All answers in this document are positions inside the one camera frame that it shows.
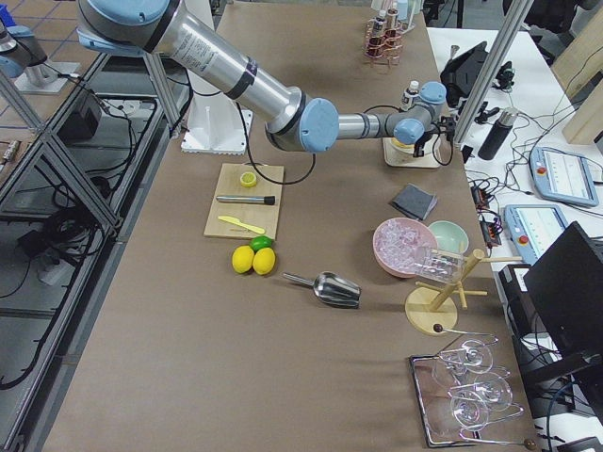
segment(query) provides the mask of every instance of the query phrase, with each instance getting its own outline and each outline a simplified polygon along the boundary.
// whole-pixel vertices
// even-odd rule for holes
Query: wine glass
[[[474,374],[472,382],[452,386],[449,396],[470,390],[480,396],[481,400],[493,412],[504,412],[513,403],[513,392],[507,380],[494,372]]]
[[[442,350],[436,356],[452,366],[462,366],[474,374],[488,372],[494,363],[490,348],[476,339],[464,341],[459,348]]]
[[[429,430],[443,437],[460,436],[462,430],[479,431],[488,424],[490,410],[480,395],[469,390],[453,397],[436,397],[425,407]]]

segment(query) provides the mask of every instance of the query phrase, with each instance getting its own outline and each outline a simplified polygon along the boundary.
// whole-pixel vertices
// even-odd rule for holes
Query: ice scoop
[[[323,271],[313,281],[291,273],[283,273],[283,276],[295,283],[312,287],[316,296],[329,306],[352,309],[360,306],[360,286],[330,271]]]

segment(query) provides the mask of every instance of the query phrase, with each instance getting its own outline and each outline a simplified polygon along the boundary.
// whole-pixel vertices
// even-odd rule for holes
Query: yellow knife
[[[245,228],[249,231],[252,231],[256,234],[264,234],[266,230],[264,228],[260,228],[259,226],[253,226],[252,224],[247,224],[242,222],[240,219],[235,217],[229,217],[227,215],[220,215],[218,219],[222,221],[226,221],[227,223],[235,224],[236,226],[240,226],[241,228]]]

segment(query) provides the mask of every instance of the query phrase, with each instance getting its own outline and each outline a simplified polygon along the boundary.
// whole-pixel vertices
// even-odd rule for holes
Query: yellow lemon
[[[236,273],[245,273],[252,268],[254,252],[249,245],[238,247],[233,252],[232,263]]]
[[[263,248],[253,257],[253,269],[258,275],[268,275],[276,263],[276,254],[272,248]]]
[[[241,174],[240,182],[242,186],[255,186],[257,184],[257,176],[254,172],[245,171]]]

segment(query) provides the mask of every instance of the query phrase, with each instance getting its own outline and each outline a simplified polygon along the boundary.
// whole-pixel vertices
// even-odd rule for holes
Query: blue joint cap
[[[312,99],[301,113],[300,142],[309,153],[324,153],[339,135],[339,113],[326,99]]]
[[[446,101],[446,87],[440,82],[427,82],[418,95],[428,104],[440,105]]]
[[[16,25],[15,20],[12,18],[10,12],[8,11],[8,5],[0,4],[0,20],[6,28]]]
[[[34,33],[25,25],[14,25],[7,27],[7,32],[13,38],[31,38]]]
[[[88,0],[91,7],[120,25],[147,25],[159,19],[170,0]]]
[[[103,38],[92,35],[76,28],[79,43],[87,49],[101,52],[103,54],[114,55],[116,57],[142,57],[142,49],[135,45],[127,45],[116,42],[110,42]]]
[[[23,73],[24,68],[12,59],[0,56],[0,71],[8,78],[17,78]]]
[[[416,141],[423,137],[425,127],[423,122],[415,118],[406,118],[396,124],[394,127],[394,137],[404,144],[415,144]]]

